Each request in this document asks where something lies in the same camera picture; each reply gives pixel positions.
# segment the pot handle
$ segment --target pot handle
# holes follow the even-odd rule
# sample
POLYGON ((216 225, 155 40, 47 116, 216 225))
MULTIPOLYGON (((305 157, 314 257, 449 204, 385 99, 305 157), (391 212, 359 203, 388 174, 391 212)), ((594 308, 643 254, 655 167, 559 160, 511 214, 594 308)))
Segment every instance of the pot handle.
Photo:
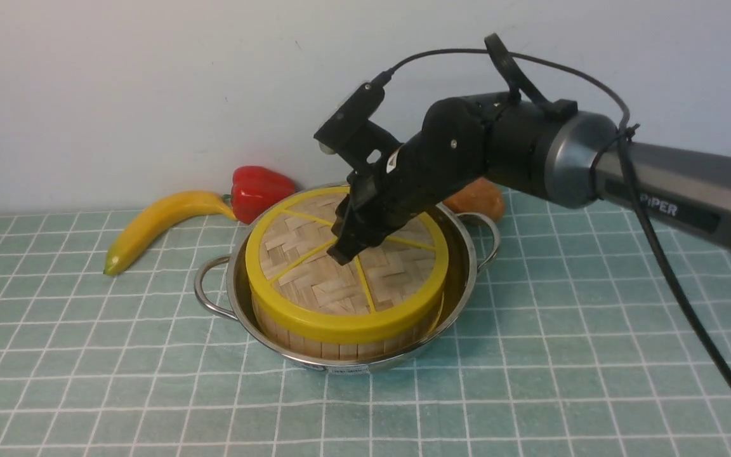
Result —
POLYGON ((209 300, 207 295, 205 295, 205 287, 202 285, 202 283, 205 281, 205 275, 207 274, 207 272, 211 271, 215 267, 220 266, 221 264, 229 262, 230 255, 222 255, 221 257, 213 258, 212 260, 208 260, 206 263, 203 263, 202 266, 199 267, 199 269, 197 270, 197 275, 194 277, 194 293, 195 295, 197 295, 197 301, 199 301, 199 303, 206 310, 209 310, 209 312, 212 312, 220 317, 226 317, 227 319, 233 319, 233 321, 238 321, 239 318, 235 316, 235 312, 218 306, 217 304, 209 300))
POLYGON ((477 272, 481 272, 485 267, 487 267, 490 262, 496 259, 496 255, 498 255, 498 248, 501 246, 501 232, 498 231, 498 225, 496 225, 495 221, 491 220, 489 217, 478 213, 478 212, 461 212, 456 215, 459 219, 472 219, 472 220, 478 220, 479 222, 484 223, 484 225, 487 226, 488 229, 490 229, 490 233, 492 234, 492 249, 490 249, 490 254, 487 255, 487 257, 484 258, 476 268, 477 272))

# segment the black cable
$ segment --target black cable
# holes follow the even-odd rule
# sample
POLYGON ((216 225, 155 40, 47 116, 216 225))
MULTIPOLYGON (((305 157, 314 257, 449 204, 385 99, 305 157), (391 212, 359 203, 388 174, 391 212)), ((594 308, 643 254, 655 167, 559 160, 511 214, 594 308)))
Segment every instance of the black cable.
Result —
MULTIPOLYGON (((378 78, 375 79, 375 81, 377 81, 378 84, 380 84, 381 86, 384 86, 384 84, 388 83, 388 81, 391 81, 391 77, 394 75, 394 73, 405 64, 417 60, 418 58, 427 57, 429 55, 443 54, 488 54, 488 52, 485 49, 459 48, 430 50, 427 52, 422 52, 401 60, 400 63, 394 65, 386 72, 380 74, 378 78)), ((626 102, 624 102, 622 98, 616 92, 611 90, 608 86, 596 80, 593 76, 589 76, 586 73, 580 72, 580 70, 575 70, 572 69, 572 67, 566 67, 565 65, 560 65, 559 63, 553 63, 551 61, 543 60, 542 58, 532 57, 530 55, 517 54, 514 52, 511 52, 510 55, 513 56, 513 58, 528 60, 533 63, 538 63, 546 67, 551 67, 552 69, 562 70, 562 72, 566 72, 583 78, 583 80, 588 81, 593 86, 606 93, 606 95, 613 99, 617 106, 619 106, 622 110, 622 118, 620 119, 618 126, 619 134, 615 141, 617 142, 617 155, 620 159, 622 177, 624 178, 624 182, 626 183, 626 187, 628 188, 628 195, 630 197, 630 203, 633 206, 633 212, 636 213, 637 219, 639 220, 639 225, 642 226, 642 231, 645 232, 645 237, 647 238, 647 242, 650 245, 650 250, 653 251, 653 256, 656 257, 656 262, 659 264, 659 269, 661 269, 662 275, 664 275, 664 280, 667 281, 667 284, 670 287, 670 291, 673 293, 673 297, 676 298, 676 301, 678 302, 679 307, 681 307, 685 318, 687 318, 687 322, 690 323, 690 327, 692 327, 695 335, 698 336, 699 341, 701 341, 704 349, 707 350, 710 358, 713 359, 713 362, 718 368, 719 373, 723 376, 723 379, 729 386, 729 390, 731 390, 731 369, 729 368, 727 362, 723 359, 723 356, 718 350, 718 347, 716 347, 715 343, 713 342, 713 339, 711 339, 708 335, 707 329, 704 329, 704 326, 701 324, 698 316, 696 316, 695 310, 690 304, 690 300, 688 300, 687 295, 685 295, 684 289, 682 288, 682 285, 679 283, 678 278, 676 277, 676 273, 673 272, 673 268, 671 267, 667 256, 664 254, 664 249, 662 249, 661 243, 659 243, 659 238, 656 236, 656 231, 655 229, 653 229, 653 224, 652 222, 650 222, 650 217, 647 216, 647 210, 639 202, 638 179, 636 176, 635 167, 633 167, 633 161, 630 158, 630 152, 628 148, 630 137, 633 136, 633 131, 635 130, 635 127, 628 127, 628 122, 630 121, 630 110, 628 108, 628 105, 626 105, 626 102)))

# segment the banana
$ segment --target banana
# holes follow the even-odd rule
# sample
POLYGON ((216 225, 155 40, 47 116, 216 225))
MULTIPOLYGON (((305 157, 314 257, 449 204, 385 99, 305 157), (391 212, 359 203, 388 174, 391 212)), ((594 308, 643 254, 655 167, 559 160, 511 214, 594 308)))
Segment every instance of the banana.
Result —
POLYGON ((212 192, 191 190, 171 194, 145 208, 107 252, 103 274, 119 275, 134 263, 157 237, 183 220, 195 216, 224 214, 236 220, 233 210, 212 192))

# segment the yellow rim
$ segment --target yellow rim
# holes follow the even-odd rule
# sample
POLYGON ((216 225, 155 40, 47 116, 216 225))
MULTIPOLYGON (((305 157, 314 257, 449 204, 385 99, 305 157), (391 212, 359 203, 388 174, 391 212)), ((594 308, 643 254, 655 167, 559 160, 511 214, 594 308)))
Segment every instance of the yellow rim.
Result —
MULTIPOLYGON (((364 344, 372 341, 381 341, 397 336, 404 331, 412 329, 421 318, 426 315, 430 309, 441 303, 441 292, 444 287, 444 277, 447 275, 447 242, 444 239, 441 229, 436 225, 432 217, 427 214, 420 214, 419 220, 428 229, 433 237, 433 246, 421 245, 411 240, 392 237, 392 241, 404 242, 411 246, 430 249, 436 252, 435 261, 430 277, 425 281, 417 293, 404 303, 392 307, 382 312, 372 312, 367 315, 328 315, 313 310, 307 310, 296 304, 291 303, 270 285, 270 281, 264 276, 259 260, 259 246, 264 236, 264 232, 272 223, 273 219, 282 212, 288 212, 296 216, 307 216, 293 211, 287 210, 296 203, 302 202, 311 197, 326 194, 345 194, 348 193, 348 186, 337 186, 318 190, 307 191, 302 194, 296 194, 290 199, 286 199, 281 203, 273 206, 267 211, 261 220, 258 221, 247 240, 247 251, 244 255, 244 262, 247 267, 247 276, 250 280, 250 289, 256 296, 259 306, 265 309, 273 321, 285 327, 298 335, 304 336, 315 341, 326 341, 337 344, 364 344)), ((329 221, 312 218, 321 223, 331 224, 329 221)), ((371 304, 371 294, 368 290, 368 284, 365 274, 360 272, 360 282, 362 283, 366 297, 371 304)))

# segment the white wall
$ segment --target white wall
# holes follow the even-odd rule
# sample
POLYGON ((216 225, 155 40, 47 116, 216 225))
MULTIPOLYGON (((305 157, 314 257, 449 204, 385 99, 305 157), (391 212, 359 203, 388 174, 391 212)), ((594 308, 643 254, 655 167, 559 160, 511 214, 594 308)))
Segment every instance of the white wall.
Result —
MULTIPOLYGON (((731 154, 723 0, 0 0, 0 213, 226 192, 243 164, 342 180, 312 134, 356 84, 491 32, 610 84, 639 141, 731 154)), ((572 76, 525 70, 549 98, 618 116, 572 76)), ((435 100, 499 89, 486 57, 429 58, 375 121, 405 139, 435 100)))

